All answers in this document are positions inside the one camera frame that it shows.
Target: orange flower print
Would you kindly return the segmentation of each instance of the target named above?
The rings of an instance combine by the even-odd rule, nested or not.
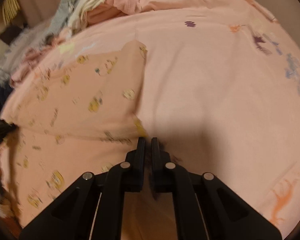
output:
[[[272,190],[276,197],[276,204],[271,212],[270,222],[275,226],[278,226],[280,221],[284,221],[283,218],[278,217],[278,214],[292,199],[293,187],[297,182],[297,180],[294,180],[291,183],[287,179],[285,179],[284,181],[287,183],[287,190],[283,189],[282,183],[280,183],[280,186],[282,187],[282,192],[280,195],[275,190]]]
[[[238,32],[239,30],[241,30],[241,25],[229,26],[229,28],[230,28],[230,31],[231,31],[232,33],[236,33],[236,32]]]

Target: black mechanical device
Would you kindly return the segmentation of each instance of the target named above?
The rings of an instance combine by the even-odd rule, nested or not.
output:
[[[279,230],[212,173],[197,175],[172,163],[151,141],[155,192],[172,192],[179,240],[280,240]],[[125,192],[140,192],[146,141],[109,172],[86,172],[37,216],[20,240],[119,240]]]

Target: white cloth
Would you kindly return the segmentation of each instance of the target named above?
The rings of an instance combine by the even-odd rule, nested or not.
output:
[[[106,0],[80,0],[78,6],[69,18],[68,27],[70,27],[73,32],[78,32],[86,28],[86,13],[105,1]]]

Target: pink blanket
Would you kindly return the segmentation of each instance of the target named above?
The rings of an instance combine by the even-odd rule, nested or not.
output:
[[[139,0],[139,5],[143,13],[101,22],[53,49],[37,75],[80,55],[142,42],[148,53],[136,115],[149,136],[159,137],[189,171],[215,173],[286,237],[300,220],[300,49],[253,0]],[[18,117],[18,105],[35,77],[30,74],[16,89],[3,118]],[[36,135],[27,126],[21,130],[30,138]],[[51,135],[40,136],[49,146]],[[75,159],[80,170],[73,169],[74,178],[92,161],[98,167],[122,161],[103,147],[92,151],[91,141],[76,140],[78,147],[87,144],[91,150]],[[129,148],[113,145],[121,154]],[[78,148],[64,150],[75,155]],[[15,159],[24,155],[20,150]],[[55,170],[73,167],[57,152],[51,158],[57,158]],[[16,162],[11,165],[17,177],[34,177]],[[36,178],[33,184],[42,187],[46,181]],[[146,188],[128,197],[127,205],[122,239],[176,238],[169,195],[154,200]],[[29,214],[22,216],[29,221]]]

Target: bed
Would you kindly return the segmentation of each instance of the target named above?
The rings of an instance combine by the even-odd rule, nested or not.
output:
[[[21,127],[1,154],[20,224],[149,136],[287,237],[300,221],[300,49],[254,0],[131,1],[108,1],[127,16],[96,6],[87,22],[70,18],[94,24],[55,46],[4,107]],[[147,190],[130,201],[123,239],[175,239],[170,201]]]

